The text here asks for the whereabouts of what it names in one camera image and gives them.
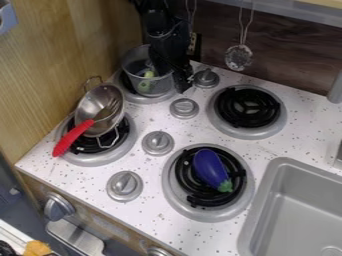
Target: purple eggplant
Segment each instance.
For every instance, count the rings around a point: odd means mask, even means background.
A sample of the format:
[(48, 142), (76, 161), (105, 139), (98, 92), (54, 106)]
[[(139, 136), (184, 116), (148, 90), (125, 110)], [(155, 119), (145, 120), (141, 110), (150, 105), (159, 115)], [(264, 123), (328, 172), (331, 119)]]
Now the purple eggplant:
[(201, 149), (193, 160), (197, 176), (210, 187), (224, 193), (233, 192), (231, 182), (220, 157), (212, 150)]

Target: backsplash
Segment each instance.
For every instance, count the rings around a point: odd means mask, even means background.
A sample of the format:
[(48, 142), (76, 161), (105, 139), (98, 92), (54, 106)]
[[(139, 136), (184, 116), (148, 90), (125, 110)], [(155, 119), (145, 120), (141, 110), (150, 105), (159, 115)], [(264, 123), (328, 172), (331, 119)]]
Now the backsplash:
[[(186, 15), (184, 1), (179, 11)], [(227, 68), (225, 51), (239, 40), (238, 15), (237, 7), (198, 0), (194, 32), (202, 34), (203, 63)], [(244, 9), (244, 24), (249, 17)], [(342, 28), (255, 12), (246, 44), (254, 61), (244, 74), (306, 91), (326, 95), (342, 69)]]

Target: silver knob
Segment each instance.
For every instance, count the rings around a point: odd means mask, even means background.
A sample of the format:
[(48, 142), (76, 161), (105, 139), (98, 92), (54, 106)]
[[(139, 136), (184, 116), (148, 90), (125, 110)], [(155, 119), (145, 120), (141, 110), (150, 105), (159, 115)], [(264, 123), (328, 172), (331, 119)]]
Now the silver knob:
[(176, 118), (190, 119), (195, 117), (198, 112), (198, 104), (191, 99), (178, 99), (172, 102), (170, 105), (170, 113)]
[(147, 256), (173, 256), (173, 255), (165, 251), (164, 249), (151, 247), (147, 250)]
[(164, 156), (168, 154), (174, 145), (172, 136), (162, 131), (151, 132), (142, 140), (143, 150), (153, 156)]
[(220, 77), (210, 68), (207, 68), (195, 74), (194, 82), (200, 88), (213, 88), (220, 82)]
[(49, 199), (45, 204), (44, 214), (49, 220), (58, 221), (76, 212), (72, 204), (59, 194), (49, 192), (47, 196)]
[(116, 182), (112, 183), (112, 189), (118, 195), (128, 195), (137, 187), (137, 181), (130, 173), (125, 173)]
[(116, 173), (107, 183), (108, 195), (118, 202), (132, 201), (141, 194), (142, 190), (142, 179), (131, 171)]

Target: oven handle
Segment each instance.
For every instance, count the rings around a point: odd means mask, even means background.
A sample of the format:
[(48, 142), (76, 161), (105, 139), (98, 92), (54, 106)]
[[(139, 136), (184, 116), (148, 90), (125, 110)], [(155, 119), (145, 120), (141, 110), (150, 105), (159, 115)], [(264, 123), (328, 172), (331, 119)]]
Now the oven handle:
[(80, 255), (104, 256), (104, 242), (65, 219), (49, 221), (46, 232)]

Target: red handle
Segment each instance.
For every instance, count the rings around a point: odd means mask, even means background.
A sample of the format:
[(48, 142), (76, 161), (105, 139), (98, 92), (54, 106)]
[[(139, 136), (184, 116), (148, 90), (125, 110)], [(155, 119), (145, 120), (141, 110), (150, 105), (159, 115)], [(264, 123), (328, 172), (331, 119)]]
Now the red handle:
[(67, 151), (71, 144), (77, 140), (86, 130), (88, 130), (94, 124), (94, 120), (89, 119), (79, 124), (71, 131), (69, 131), (66, 135), (63, 136), (55, 146), (52, 152), (53, 157), (57, 157), (63, 155), (65, 151)]

